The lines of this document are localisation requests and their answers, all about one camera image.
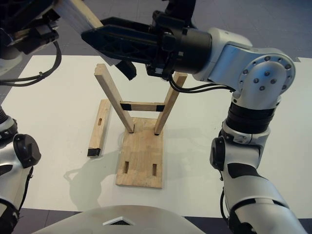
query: table surface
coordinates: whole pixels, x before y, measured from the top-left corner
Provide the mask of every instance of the table surface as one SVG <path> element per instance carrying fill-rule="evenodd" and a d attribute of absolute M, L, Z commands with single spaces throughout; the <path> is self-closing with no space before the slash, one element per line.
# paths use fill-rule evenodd
<path fill-rule="evenodd" d="M 20 77 L 48 70 L 54 59 L 33 56 Z M 298 218 L 312 218 L 312 59 L 300 60 L 296 79 L 270 124 L 259 173 L 275 184 Z M 135 204 L 185 216 L 220 217 L 222 183 L 209 154 L 231 94 L 180 94 L 164 128 L 163 189 L 120 187 L 115 178 L 124 126 L 113 108 L 102 155 L 87 158 L 98 105 L 106 98 L 93 76 L 97 63 L 104 61 L 99 56 L 63 56 L 51 76 L 33 86 L 12 88 L 5 99 L 3 109 L 18 121 L 20 133 L 36 139 L 42 154 L 23 207 L 85 211 Z M 136 68 L 132 81 L 117 68 L 108 68 L 123 100 L 163 102 L 169 84 L 147 76 L 142 64 Z M 189 75 L 185 86 L 200 84 Z M 131 116 L 157 118 L 157 113 Z"/>

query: wooden piece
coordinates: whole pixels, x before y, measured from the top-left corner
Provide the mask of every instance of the wooden piece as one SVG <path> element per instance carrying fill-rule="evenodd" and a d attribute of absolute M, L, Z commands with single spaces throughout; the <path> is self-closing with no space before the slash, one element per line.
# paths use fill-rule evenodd
<path fill-rule="evenodd" d="M 79 35 L 82 32 L 102 27 L 103 24 L 82 0 L 58 0 L 53 8 Z M 99 55 L 109 64 L 116 65 L 118 59 L 109 58 L 102 53 Z"/>
<path fill-rule="evenodd" d="M 178 86 L 183 86 L 185 80 L 186 80 L 187 74 L 185 73 L 175 73 L 174 81 Z M 176 102 L 177 96 L 179 95 L 179 92 L 175 91 L 172 87 L 169 88 L 169 91 L 167 93 L 166 99 L 165 99 L 165 108 L 163 112 L 161 112 L 158 116 L 156 125 L 155 125 L 155 134 L 159 135 L 161 133 L 161 130 L 163 129 L 167 118 L 174 106 L 174 103 Z"/>
<path fill-rule="evenodd" d="M 156 119 L 133 121 L 135 132 L 124 133 L 116 184 L 162 188 L 163 133 L 155 136 Z"/>
<path fill-rule="evenodd" d="M 163 102 L 132 102 L 121 101 L 121 107 L 126 111 L 158 111 L 162 112 L 165 103 Z"/>
<path fill-rule="evenodd" d="M 103 91 L 105 92 L 107 98 L 110 100 L 112 106 L 116 110 L 120 120 L 122 121 L 123 125 L 125 125 L 126 130 L 129 133 L 133 133 L 134 124 L 133 121 L 127 111 L 124 111 L 120 105 L 122 101 L 121 96 L 115 86 L 115 83 L 107 70 L 105 64 L 98 64 L 95 73 L 96 79 L 98 80 L 100 86 L 102 87 Z"/>
<path fill-rule="evenodd" d="M 108 114 L 111 110 L 111 103 L 108 99 L 101 100 L 98 112 L 97 112 L 97 118 L 94 123 L 90 143 L 89 143 L 89 149 L 88 149 L 88 157 L 95 157 L 99 156 L 99 153 L 102 149 L 103 143 L 104 143 L 104 137 L 105 137 L 105 129 L 107 126 L 107 118 Z"/>

